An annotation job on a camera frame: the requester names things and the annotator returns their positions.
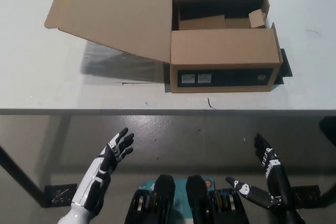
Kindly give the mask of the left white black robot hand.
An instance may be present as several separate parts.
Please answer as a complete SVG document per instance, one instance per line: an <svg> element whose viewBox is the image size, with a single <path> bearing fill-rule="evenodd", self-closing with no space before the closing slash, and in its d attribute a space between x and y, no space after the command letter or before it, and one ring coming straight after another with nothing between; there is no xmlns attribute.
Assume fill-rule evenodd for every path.
<svg viewBox="0 0 336 224"><path fill-rule="evenodd" d="M133 152L134 134L125 127L117 133L92 161L84 174L71 205L83 208L93 216L102 209L111 175L126 155Z"/></svg>

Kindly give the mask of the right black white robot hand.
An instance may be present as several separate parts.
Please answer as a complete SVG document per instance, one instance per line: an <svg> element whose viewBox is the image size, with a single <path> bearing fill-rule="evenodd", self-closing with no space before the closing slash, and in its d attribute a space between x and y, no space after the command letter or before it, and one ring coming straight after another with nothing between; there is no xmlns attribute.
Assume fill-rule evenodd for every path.
<svg viewBox="0 0 336 224"><path fill-rule="evenodd" d="M261 135L254 138L255 154L261 162L268 190L265 191L233 177L226 181L245 199L265 209L295 210L295 200L284 166L279 157Z"/></svg>

